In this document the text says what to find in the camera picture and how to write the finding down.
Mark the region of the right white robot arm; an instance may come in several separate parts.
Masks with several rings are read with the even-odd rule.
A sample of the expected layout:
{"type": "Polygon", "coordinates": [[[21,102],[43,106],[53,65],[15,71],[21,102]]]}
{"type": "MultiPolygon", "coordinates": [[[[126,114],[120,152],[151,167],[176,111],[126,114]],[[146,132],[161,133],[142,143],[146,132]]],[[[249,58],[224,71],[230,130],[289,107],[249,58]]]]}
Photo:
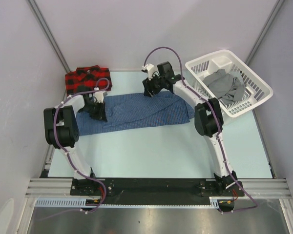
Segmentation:
{"type": "Polygon", "coordinates": [[[166,89],[193,108],[195,129],[204,137],[213,160],[215,185],[212,189],[220,195],[228,195],[233,190],[237,177],[223,145],[224,121],[218,99],[201,96],[181,74],[174,73],[169,62],[157,66],[146,64],[142,66],[142,72],[147,74],[147,78],[143,80],[145,96],[153,97],[166,89]]]}

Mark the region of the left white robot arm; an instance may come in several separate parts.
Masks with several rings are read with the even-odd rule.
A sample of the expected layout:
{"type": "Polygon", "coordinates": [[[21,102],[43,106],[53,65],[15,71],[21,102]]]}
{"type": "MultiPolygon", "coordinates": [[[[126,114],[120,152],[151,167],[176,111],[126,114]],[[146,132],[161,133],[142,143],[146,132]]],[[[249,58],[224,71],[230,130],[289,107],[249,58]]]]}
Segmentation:
{"type": "Polygon", "coordinates": [[[73,170],[71,193],[92,195],[103,191],[104,185],[86,162],[78,141],[80,131],[77,113],[87,112],[97,120],[107,121],[104,98],[108,87],[87,88],[79,86],[78,92],[70,94],[59,105],[43,111],[45,139],[49,145],[60,150],[73,170]]]}

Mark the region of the blue checked shirt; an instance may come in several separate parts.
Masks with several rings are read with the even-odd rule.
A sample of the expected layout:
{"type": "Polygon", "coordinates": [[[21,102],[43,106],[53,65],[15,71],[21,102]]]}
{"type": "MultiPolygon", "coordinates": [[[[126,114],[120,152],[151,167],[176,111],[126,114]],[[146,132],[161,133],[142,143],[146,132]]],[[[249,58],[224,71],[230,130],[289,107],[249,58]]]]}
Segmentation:
{"type": "Polygon", "coordinates": [[[142,93],[109,96],[105,102],[107,121],[94,120],[85,112],[77,114],[81,136],[185,124],[194,118],[193,108],[168,91],[154,97],[145,97],[142,93]]]}

